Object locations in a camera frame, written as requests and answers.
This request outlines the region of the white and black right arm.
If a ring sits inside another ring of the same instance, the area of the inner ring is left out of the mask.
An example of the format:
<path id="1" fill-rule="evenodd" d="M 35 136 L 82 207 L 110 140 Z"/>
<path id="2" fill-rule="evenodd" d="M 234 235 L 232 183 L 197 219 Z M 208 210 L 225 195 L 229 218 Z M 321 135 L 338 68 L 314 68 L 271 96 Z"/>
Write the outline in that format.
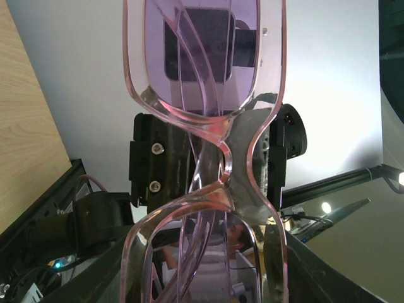
<path id="1" fill-rule="evenodd" d="M 51 289 L 62 258 L 86 260 L 104 253 L 133 224 L 132 207 L 154 210 L 182 196 L 196 162 L 187 134 L 150 114 L 134 118 L 129 149 L 131 191 L 90 189 L 83 164 L 73 166 L 1 234 L 1 301 L 21 302 L 29 283 Z"/>

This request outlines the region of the pink transparent sunglasses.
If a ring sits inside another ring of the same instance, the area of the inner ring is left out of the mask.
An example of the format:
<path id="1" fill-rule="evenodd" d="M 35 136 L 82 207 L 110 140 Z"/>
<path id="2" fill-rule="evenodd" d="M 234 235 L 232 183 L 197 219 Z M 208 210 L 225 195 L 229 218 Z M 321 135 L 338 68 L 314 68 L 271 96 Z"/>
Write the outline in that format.
<path id="1" fill-rule="evenodd" d="M 187 132 L 184 194 L 129 231 L 121 302 L 288 302 L 287 240 L 253 172 L 282 106 L 285 1 L 124 1 L 130 96 Z"/>

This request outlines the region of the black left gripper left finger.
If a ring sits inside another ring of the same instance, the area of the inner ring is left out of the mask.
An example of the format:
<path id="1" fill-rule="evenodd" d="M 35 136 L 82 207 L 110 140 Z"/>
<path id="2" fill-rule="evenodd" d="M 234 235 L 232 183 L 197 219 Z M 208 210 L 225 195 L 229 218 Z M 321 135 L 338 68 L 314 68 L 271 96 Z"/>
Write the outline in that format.
<path id="1" fill-rule="evenodd" d="M 43 302 L 149 302 L 143 272 L 149 242 L 143 236 L 134 238 L 130 256 L 134 259 L 121 268 L 122 238 L 114 247 L 94 261 L 70 282 L 47 295 Z"/>

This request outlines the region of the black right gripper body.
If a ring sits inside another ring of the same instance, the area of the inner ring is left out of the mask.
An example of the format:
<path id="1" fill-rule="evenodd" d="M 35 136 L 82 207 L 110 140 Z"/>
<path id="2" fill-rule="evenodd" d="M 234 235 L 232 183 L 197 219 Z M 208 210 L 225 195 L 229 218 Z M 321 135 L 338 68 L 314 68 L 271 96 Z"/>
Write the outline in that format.
<path id="1" fill-rule="evenodd" d="M 260 136 L 252 156 L 254 178 L 277 210 L 282 203 L 286 162 L 305 154 L 306 150 L 304 123 L 292 105 L 283 104 Z M 222 174 L 223 165 L 223 154 L 215 145 L 151 114 L 135 116 L 129 148 L 133 206 L 155 210 L 215 182 Z"/>

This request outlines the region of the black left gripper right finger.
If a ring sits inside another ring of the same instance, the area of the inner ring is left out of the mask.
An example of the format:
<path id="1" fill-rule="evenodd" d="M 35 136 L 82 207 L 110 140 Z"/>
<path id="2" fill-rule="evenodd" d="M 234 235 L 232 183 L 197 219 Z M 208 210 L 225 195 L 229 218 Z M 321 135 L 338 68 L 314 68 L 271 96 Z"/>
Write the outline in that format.
<path id="1" fill-rule="evenodd" d="M 305 244 L 278 225 L 265 226 L 263 262 L 266 270 L 264 302 L 384 302 L 345 277 Z"/>

